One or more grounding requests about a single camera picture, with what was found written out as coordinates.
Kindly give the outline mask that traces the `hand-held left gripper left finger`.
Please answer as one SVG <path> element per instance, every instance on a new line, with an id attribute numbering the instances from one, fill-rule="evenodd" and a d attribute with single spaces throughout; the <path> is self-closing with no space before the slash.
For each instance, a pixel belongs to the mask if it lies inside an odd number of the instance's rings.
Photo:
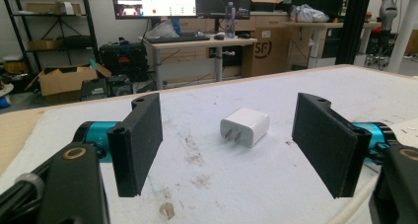
<path id="1" fill-rule="evenodd" d="M 86 121 L 73 140 L 93 144 L 100 160 L 112 162 L 120 197 L 140 195 L 163 141 L 160 94 L 134 99 L 123 121 Z"/>

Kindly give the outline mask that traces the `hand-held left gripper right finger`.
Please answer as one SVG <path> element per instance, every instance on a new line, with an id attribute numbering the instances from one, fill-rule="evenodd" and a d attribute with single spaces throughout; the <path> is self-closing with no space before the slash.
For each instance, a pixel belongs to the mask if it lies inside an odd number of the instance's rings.
<path id="1" fill-rule="evenodd" d="M 394 132 L 381 122 L 351 122 L 331 102 L 297 98 L 292 138 L 335 198 L 351 197 L 366 161 L 380 165 Z"/>

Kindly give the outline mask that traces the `white power adapter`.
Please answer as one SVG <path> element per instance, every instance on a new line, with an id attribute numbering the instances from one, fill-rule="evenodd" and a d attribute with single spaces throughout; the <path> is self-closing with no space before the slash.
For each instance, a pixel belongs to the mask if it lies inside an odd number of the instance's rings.
<path id="1" fill-rule="evenodd" d="M 220 121 L 220 134 L 245 147 L 253 147 L 267 132 L 270 116 L 248 108 L 240 108 Z"/>

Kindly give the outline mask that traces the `black equipment case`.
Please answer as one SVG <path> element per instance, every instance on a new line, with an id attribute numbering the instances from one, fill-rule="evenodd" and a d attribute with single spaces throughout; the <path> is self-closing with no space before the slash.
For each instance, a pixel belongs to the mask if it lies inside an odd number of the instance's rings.
<path id="1" fill-rule="evenodd" d="M 99 49 L 101 64 L 113 75 L 126 75 L 132 82 L 148 80 L 148 60 L 143 43 L 104 44 Z"/>

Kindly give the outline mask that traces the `wooden desk with metal legs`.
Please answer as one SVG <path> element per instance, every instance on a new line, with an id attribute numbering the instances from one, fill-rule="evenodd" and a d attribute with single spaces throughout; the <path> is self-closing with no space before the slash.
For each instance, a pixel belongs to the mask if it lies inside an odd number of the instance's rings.
<path id="1" fill-rule="evenodd" d="M 223 79 L 223 48 L 226 46 L 245 46 L 256 43 L 255 38 L 226 38 L 216 40 L 212 37 L 202 41 L 169 43 L 150 43 L 156 85 L 164 88 L 165 80 L 212 75 L 215 81 Z"/>

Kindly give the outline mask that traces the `large printed cardboard box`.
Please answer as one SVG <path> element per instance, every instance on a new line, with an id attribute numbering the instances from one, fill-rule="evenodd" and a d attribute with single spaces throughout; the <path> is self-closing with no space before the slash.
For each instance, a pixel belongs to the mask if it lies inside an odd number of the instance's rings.
<path id="1" fill-rule="evenodd" d="M 290 28 L 258 28 L 257 42 L 243 47 L 242 76 L 253 77 L 286 72 L 288 69 Z"/>

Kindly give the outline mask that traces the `black keyboard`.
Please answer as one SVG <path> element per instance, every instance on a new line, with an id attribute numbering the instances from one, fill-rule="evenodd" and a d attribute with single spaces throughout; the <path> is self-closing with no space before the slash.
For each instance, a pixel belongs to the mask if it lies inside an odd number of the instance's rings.
<path id="1" fill-rule="evenodd" d="M 188 37 L 157 37 L 150 38 L 145 37 L 145 40 L 150 43 L 170 43 L 170 42 L 187 42 L 187 41 L 202 41 L 209 40 L 209 37 L 197 37 L 197 36 L 188 36 Z"/>

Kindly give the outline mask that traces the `long wooden desk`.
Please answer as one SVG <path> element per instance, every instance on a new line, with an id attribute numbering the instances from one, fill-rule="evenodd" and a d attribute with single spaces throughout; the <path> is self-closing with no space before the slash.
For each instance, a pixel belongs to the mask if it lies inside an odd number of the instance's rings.
<path id="1" fill-rule="evenodd" d="M 335 64 L 335 57 L 323 58 L 322 52 L 324 43 L 329 30 L 342 29 L 342 23 L 297 23 L 287 22 L 288 27 L 301 30 L 307 28 L 312 31 L 310 39 L 312 40 L 309 56 L 308 68 L 317 68 L 323 66 L 330 66 Z M 360 45 L 356 47 L 356 56 L 353 62 L 354 65 L 363 66 L 366 62 L 366 50 L 369 42 L 372 29 L 379 27 L 378 22 L 365 23 L 360 34 Z"/>

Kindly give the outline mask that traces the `white plastic bag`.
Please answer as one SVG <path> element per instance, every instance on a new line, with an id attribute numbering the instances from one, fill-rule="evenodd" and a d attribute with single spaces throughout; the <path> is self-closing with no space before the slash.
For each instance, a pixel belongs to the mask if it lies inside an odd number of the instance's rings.
<path id="1" fill-rule="evenodd" d="M 290 19 L 297 23 L 325 23 L 330 18 L 320 10 L 304 4 L 301 6 L 293 5 L 289 13 Z"/>

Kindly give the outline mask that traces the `black metal shelf rack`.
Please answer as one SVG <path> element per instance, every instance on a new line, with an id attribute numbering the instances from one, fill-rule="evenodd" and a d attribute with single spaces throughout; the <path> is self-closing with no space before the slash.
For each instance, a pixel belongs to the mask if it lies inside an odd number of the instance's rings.
<path id="1" fill-rule="evenodd" d="M 89 0 L 3 0 L 31 73 L 98 60 Z"/>

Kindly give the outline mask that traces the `plastic water bottle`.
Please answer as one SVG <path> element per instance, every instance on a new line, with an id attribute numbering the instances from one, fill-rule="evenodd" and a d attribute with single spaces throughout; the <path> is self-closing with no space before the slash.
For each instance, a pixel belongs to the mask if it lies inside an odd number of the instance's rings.
<path id="1" fill-rule="evenodd" d="M 229 2 L 225 11 L 225 37 L 235 37 L 235 16 L 236 8 L 233 2 Z"/>

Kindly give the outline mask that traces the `small open cardboard box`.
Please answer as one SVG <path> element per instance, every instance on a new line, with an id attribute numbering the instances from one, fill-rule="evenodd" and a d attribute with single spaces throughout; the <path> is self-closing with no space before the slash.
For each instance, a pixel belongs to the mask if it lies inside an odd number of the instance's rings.
<path id="1" fill-rule="evenodd" d="M 252 12 L 273 12 L 277 4 L 283 0 L 251 0 L 250 10 Z"/>

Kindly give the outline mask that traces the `dark computer monitor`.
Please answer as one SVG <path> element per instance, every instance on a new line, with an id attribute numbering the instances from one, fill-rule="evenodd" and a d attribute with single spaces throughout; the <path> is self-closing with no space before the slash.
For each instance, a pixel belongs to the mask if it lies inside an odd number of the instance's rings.
<path id="1" fill-rule="evenodd" d="M 196 0 L 197 16 L 205 19 L 224 18 L 230 2 L 236 9 L 237 19 L 249 18 L 251 0 Z"/>

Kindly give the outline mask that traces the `black aluminium frame post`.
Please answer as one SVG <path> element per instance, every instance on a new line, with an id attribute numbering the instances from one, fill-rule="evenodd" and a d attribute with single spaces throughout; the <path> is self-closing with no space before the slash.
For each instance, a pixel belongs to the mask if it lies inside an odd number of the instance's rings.
<path id="1" fill-rule="evenodd" d="M 353 64 L 370 0 L 348 0 L 336 64 Z"/>

